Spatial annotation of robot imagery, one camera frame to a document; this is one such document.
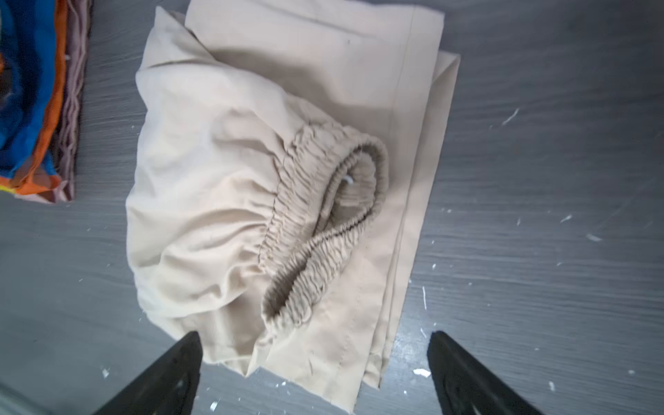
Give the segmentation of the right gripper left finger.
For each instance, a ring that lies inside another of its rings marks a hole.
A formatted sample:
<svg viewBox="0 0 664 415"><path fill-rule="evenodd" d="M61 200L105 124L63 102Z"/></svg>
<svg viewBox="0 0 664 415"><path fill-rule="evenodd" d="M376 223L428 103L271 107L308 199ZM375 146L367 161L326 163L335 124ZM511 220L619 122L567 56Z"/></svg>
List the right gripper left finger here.
<svg viewBox="0 0 664 415"><path fill-rule="evenodd" d="M190 415L201 379L202 342L191 331L96 414Z"/></svg>

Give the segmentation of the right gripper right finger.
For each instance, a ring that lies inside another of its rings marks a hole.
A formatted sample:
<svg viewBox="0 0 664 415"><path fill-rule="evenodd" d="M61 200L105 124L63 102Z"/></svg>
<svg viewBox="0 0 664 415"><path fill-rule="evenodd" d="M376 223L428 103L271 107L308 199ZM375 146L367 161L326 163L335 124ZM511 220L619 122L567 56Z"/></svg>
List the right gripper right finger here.
<svg viewBox="0 0 664 415"><path fill-rule="evenodd" d="M444 415L541 415L442 331L432 333L427 361Z"/></svg>

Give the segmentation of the beige shorts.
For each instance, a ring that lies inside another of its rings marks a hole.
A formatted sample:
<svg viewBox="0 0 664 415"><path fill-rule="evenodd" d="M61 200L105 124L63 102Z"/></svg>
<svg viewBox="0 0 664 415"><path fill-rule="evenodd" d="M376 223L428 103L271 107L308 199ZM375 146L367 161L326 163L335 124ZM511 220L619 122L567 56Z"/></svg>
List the beige shorts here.
<svg viewBox="0 0 664 415"><path fill-rule="evenodd" d="M378 387L458 75L443 32L414 4L157 8L126 201L147 318L346 412Z"/></svg>

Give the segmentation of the multicolour shorts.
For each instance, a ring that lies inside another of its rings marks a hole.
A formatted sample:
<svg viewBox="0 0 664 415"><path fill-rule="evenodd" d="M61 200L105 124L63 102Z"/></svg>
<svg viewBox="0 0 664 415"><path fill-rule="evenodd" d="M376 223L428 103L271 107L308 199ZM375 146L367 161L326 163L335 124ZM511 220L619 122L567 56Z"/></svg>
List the multicolour shorts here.
<svg viewBox="0 0 664 415"><path fill-rule="evenodd" d="M1 190L36 195L62 180L50 147L67 64L66 1L1 3Z"/></svg>

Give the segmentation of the pink shorts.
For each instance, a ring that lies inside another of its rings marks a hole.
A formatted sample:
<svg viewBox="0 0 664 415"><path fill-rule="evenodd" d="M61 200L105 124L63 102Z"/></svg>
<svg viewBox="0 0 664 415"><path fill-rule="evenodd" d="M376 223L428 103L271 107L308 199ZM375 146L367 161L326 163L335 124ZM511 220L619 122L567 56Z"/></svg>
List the pink shorts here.
<svg viewBox="0 0 664 415"><path fill-rule="evenodd" d="M91 1L56 1L55 78L36 149L14 181L14 197L56 204L75 197L82 91L89 50Z"/></svg>

